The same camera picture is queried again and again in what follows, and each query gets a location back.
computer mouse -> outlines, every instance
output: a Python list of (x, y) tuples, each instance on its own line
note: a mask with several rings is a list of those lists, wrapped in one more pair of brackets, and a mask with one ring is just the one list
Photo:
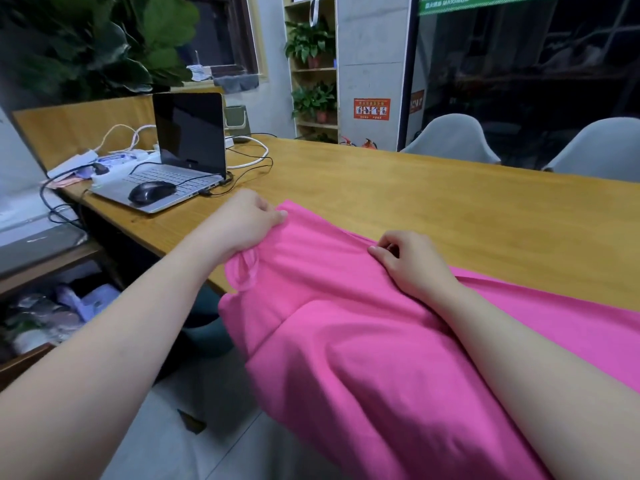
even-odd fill
[(169, 182), (144, 182), (136, 185), (129, 200), (137, 205), (149, 205), (175, 193), (175, 185)]

green sign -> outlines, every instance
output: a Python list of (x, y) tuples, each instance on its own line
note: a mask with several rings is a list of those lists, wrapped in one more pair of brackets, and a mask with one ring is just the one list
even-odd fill
[(521, 2), (524, 0), (420, 0), (418, 15), (433, 15), (448, 11), (480, 8), (503, 3)]

laptop screen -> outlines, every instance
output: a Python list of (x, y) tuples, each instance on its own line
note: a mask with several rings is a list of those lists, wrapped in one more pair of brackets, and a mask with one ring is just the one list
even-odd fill
[(224, 176), (222, 96), (154, 94), (153, 101), (162, 163)]

hand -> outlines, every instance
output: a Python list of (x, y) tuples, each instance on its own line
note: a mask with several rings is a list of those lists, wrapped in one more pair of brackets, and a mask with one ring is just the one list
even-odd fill
[(233, 254), (258, 245), (270, 229), (282, 224), (286, 210), (276, 210), (256, 192), (239, 190), (193, 233), (215, 247), (224, 262)]
[(431, 240), (423, 234), (388, 231), (376, 246), (369, 248), (369, 254), (386, 268), (400, 290), (434, 309), (455, 299), (462, 288)]

red sign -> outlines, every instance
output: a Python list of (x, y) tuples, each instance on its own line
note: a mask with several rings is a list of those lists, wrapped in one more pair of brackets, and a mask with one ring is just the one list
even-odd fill
[(418, 112), (422, 109), (424, 103), (424, 89), (411, 93), (411, 106), (409, 106), (409, 114)]
[(391, 99), (354, 99), (353, 117), (357, 120), (389, 120)]

